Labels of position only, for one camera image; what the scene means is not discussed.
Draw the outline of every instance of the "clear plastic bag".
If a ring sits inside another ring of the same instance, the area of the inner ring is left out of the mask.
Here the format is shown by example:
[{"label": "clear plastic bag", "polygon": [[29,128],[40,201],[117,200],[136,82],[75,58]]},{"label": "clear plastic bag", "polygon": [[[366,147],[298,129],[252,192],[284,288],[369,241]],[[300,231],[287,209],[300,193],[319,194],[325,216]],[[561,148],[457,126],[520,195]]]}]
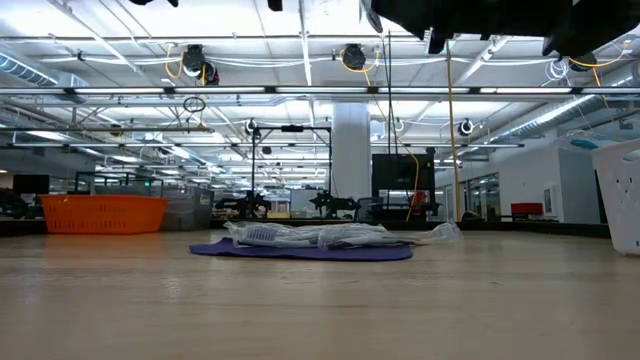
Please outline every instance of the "clear plastic bag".
[{"label": "clear plastic bag", "polygon": [[463,239],[453,222],[419,234],[391,233],[383,226],[341,224],[291,227],[272,223],[225,223],[236,246],[319,247],[323,250],[399,244],[431,245]]}]

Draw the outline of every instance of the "orange basket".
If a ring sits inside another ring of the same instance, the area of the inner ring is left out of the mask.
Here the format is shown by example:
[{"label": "orange basket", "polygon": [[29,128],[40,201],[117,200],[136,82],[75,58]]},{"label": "orange basket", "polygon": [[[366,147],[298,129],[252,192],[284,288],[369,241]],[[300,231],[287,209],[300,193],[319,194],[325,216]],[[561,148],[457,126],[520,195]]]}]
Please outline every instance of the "orange basket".
[{"label": "orange basket", "polygon": [[130,195],[40,195],[51,234],[142,234],[160,229],[167,199]]}]

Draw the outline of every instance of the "yoga mat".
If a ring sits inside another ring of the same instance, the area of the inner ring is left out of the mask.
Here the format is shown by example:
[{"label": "yoga mat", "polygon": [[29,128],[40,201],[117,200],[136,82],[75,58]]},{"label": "yoga mat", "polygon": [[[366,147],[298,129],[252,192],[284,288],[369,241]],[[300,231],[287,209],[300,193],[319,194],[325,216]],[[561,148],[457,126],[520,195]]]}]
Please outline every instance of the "yoga mat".
[{"label": "yoga mat", "polygon": [[190,245],[189,250],[192,254],[196,255],[324,261],[395,261],[410,259],[413,256],[413,252],[411,252],[409,245],[328,251],[318,248],[238,248],[233,245],[233,240],[231,238],[223,238],[216,244]]}]

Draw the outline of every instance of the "ceiling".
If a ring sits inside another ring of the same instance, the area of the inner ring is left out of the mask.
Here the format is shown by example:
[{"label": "ceiling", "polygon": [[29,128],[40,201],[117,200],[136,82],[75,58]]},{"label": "ceiling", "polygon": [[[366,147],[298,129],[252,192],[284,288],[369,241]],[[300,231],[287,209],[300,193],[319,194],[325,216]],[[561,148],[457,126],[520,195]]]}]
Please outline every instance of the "ceiling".
[{"label": "ceiling", "polygon": [[[314,86],[366,86],[363,73],[347,71],[340,61],[340,51],[348,43],[358,43],[371,67],[368,76],[372,85],[386,86],[386,73],[381,50],[381,39],[360,18],[359,2],[353,0],[306,0],[304,11],[298,0],[285,0],[283,12],[272,12],[266,0],[235,1],[183,1],[178,8],[166,1],[156,0],[147,6],[136,6],[127,0],[96,0],[67,2],[73,15],[113,47],[109,50],[96,41],[91,32],[76,20],[56,9],[48,0],[22,0],[0,2],[0,44],[45,74],[72,73],[84,79],[89,86],[194,86],[194,79],[186,75],[174,79],[166,70],[167,58],[171,71],[179,69],[179,54],[188,44],[203,44],[204,53],[220,74],[220,85],[314,85]],[[391,45],[386,54],[391,64],[393,86],[446,86],[446,55],[428,55],[428,43],[406,33],[399,26],[383,20],[385,31],[391,33]],[[302,28],[306,30],[306,42]],[[636,59],[640,50],[637,30],[595,51],[600,61],[618,61],[599,71],[603,81],[607,74]],[[542,57],[543,39],[527,37],[493,37],[481,41],[479,35],[461,34],[451,43],[451,72],[458,86],[575,86],[592,84],[591,72],[568,71],[556,79],[550,77],[549,67],[554,56]],[[621,55],[624,41],[625,53]],[[114,50],[126,61],[135,64],[134,71],[114,55]],[[0,72],[2,86],[28,86],[22,80]],[[233,96],[220,96],[219,106],[208,106],[191,119],[191,126],[202,122],[219,135],[207,133],[166,133],[163,141],[189,142],[243,141],[243,128],[248,119],[262,125],[303,124],[330,126],[332,104],[335,99],[285,99],[274,105],[274,98],[244,96],[251,106],[224,105],[234,101]],[[108,100],[100,97],[92,100]],[[389,103],[383,97],[365,102],[373,120],[384,121]],[[424,101],[419,98],[393,101],[394,114],[403,122],[399,137],[403,142],[439,141],[447,143],[449,105],[446,98]],[[513,119],[532,111],[543,102],[512,101],[455,101],[456,122],[470,119],[482,124],[476,131],[496,131],[508,126]],[[137,106],[100,108],[97,105],[77,108],[77,115],[88,116],[85,126],[106,126],[121,123],[124,126],[164,127],[175,125],[175,116],[167,106]],[[41,110],[71,121],[70,106],[48,106]],[[28,136],[29,141],[41,141]],[[123,142],[122,137],[107,134],[100,141]],[[276,134],[273,141],[318,141],[312,133]],[[242,151],[230,149],[189,149],[192,154],[214,164],[247,165]],[[274,149],[272,158],[327,157],[323,148],[296,150]]]}]

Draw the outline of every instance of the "white basket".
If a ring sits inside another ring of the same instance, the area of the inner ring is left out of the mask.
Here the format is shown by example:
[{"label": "white basket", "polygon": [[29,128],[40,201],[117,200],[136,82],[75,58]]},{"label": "white basket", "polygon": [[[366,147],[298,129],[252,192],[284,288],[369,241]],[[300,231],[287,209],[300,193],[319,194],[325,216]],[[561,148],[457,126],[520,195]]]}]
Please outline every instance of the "white basket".
[{"label": "white basket", "polygon": [[638,149],[640,139],[593,151],[613,247],[622,254],[640,255],[640,160],[624,159]]}]

